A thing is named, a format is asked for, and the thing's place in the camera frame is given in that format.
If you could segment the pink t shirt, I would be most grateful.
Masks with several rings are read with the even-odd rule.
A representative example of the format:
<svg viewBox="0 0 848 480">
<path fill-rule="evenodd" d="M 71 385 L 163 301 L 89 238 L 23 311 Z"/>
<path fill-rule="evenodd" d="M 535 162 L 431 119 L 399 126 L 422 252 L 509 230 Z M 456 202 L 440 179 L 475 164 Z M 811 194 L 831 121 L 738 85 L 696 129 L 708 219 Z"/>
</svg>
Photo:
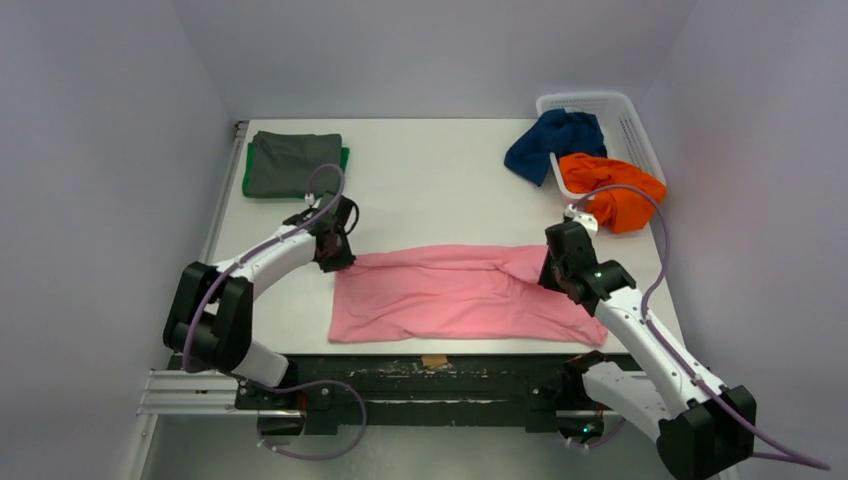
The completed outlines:
<svg viewBox="0 0 848 480">
<path fill-rule="evenodd" d="M 539 285 L 543 245 L 434 245 L 358 257 L 337 273 L 328 339 L 532 339 L 602 346 L 608 330 Z"/>
</svg>

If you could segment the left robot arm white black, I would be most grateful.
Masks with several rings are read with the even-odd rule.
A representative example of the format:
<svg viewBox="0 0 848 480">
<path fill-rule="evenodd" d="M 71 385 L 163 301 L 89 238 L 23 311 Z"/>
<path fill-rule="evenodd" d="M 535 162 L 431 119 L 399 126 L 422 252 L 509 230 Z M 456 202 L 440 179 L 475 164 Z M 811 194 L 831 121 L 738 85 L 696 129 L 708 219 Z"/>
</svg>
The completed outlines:
<svg viewBox="0 0 848 480">
<path fill-rule="evenodd" d="M 253 337 L 254 303 L 284 276 L 310 263 L 324 273 L 353 265 L 348 240 L 360 217 L 339 192 L 309 195 L 307 209 L 265 240 L 217 264 L 195 261 L 181 273 L 163 330 L 163 343 L 181 354 L 187 372 L 217 370 L 259 385 L 272 408 L 297 399 L 293 363 Z"/>
</svg>

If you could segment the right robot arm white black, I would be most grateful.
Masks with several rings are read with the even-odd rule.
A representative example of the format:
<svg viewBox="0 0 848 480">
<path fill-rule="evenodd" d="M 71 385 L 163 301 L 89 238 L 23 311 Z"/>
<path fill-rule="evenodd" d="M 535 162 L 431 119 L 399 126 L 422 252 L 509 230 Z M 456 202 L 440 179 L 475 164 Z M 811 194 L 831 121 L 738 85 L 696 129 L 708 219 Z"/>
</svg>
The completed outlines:
<svg viewBox="0 0 848 480">
<path fill-rule="evenodd" d="M 545 231 L 541 286 L 565 294 L 626 347 L 644 379 L 597 351 L 564 376 L 561 392 L 576 407 L 592 400 L 618 412 L 655 443 L 676 479 L 709 479 L 754 453 L 757 403 L 743 386 L 729 388 L 697 361 L 643 306 L 643 293 L 617 261 L 599 262 L 595 226 L 585 216 Z"/>
</svg>

